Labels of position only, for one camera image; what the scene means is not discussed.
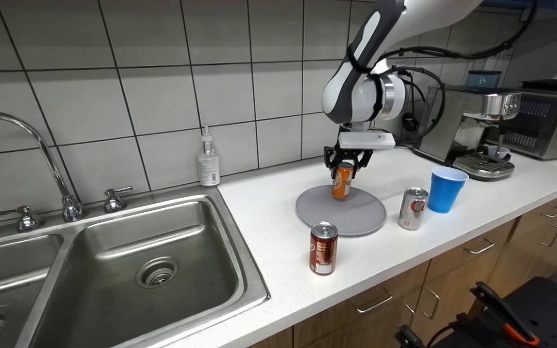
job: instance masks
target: microwave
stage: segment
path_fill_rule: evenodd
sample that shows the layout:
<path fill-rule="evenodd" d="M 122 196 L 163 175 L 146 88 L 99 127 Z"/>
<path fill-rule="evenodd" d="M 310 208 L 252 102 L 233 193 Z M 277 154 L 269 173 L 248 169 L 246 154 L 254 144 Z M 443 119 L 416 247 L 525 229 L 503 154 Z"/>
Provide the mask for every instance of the microwave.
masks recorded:
<path fill-rule="evenodd" d="M 536 158 L 557 158 L 557 90 L 523 90 L 521 111 L 501 123 L 503 142 Z"/>

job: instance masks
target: faucet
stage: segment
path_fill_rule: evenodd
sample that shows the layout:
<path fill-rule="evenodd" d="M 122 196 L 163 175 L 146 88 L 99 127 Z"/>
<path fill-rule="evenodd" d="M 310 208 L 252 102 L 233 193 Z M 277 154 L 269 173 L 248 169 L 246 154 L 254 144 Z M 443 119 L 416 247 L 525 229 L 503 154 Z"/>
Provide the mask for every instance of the faucet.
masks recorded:
<path fill-rule="evenodd" d="M 80 198 L 76 198 L 76 194 L 72 193 L 72 189 L 64 181 L 59 164 L 53 160 L 53 156 L 49 152 L 45 136 L 31 123 L 24 121 L 18 115 L 0 111 L 0 121 L 8 121 L 8 123 L 14 123 L 14 125 L 22 127 L 24 131 L 28 131 L 41 144 L 41 150 L 43 150 L 47 162 L 51 164 L 51 173 L 53 173 L 53 177 L 59 183 L 59 189 L 62 193 L 62 218 L 66 222 L 82 218 L 84 216 L 84 204 L 82 204 Z"/>

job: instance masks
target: faucet handle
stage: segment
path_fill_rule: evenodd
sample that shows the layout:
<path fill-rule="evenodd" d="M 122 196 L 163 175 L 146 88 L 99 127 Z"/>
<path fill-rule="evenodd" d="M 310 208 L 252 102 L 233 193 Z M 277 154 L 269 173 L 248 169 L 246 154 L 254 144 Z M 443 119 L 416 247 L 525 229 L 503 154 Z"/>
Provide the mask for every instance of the faucet handle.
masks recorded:
<path fill-rule="evenodd" d="M 126 208 L 126 200 L 122 198 L 122 193 L 128 193 L 132 189 L 134 189 L 132 185 L 107 189 L 105 212 L 117 212 L 117 210 Z"/>
<path fill-rule="evenodd" d="M 10 210 L 0 210 L 0 216 L 6 216 L 6 214 L 20 214 L 20 218 L 16 222 L 18 231 L 30 231 L 30 229 L 35 229 L 39 225 L 39 216 L 28 204 L 22 204 L 22 206 L 10 208 Z"/>

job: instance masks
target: aluminum can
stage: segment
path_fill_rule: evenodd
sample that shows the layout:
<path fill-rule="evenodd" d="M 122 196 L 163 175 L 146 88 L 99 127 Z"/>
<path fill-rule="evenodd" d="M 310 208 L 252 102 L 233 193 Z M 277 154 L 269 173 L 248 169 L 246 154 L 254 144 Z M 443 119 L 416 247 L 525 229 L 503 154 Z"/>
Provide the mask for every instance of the aluminum can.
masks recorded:
<path fill-rule="evenodd" d="M 428 206 L 428 189 L 411 187 L 403 194 L 399 223 L 407 229 L 418 229 L 422 222 L 422 212 Z"/>
<path fill-rule="evenodd" d="M 339 229 L 331 222 L 320 222 L 312 227 L 310 266 L 316 274 L 331 274 L 337 264 Z"/>
<path fill-rule="evenodd" d="M 345 200 L 351 194 L 354 164 L 341 162 L 335 173 L 333 196 Z"/>

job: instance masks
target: soap dispenser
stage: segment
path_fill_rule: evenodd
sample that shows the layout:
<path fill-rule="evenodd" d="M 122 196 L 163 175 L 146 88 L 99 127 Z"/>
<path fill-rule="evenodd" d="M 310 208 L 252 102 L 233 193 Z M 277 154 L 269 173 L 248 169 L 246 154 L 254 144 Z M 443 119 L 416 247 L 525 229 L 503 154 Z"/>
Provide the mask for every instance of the soap dispenser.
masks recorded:
<path fill-rule="evenodd" d="M 215 148 L 215 138 L 209 125 L 202 131 L 204 148 L 198 156 L 200 185 L 219 185 L 221 183 L 221 160 Z"/>

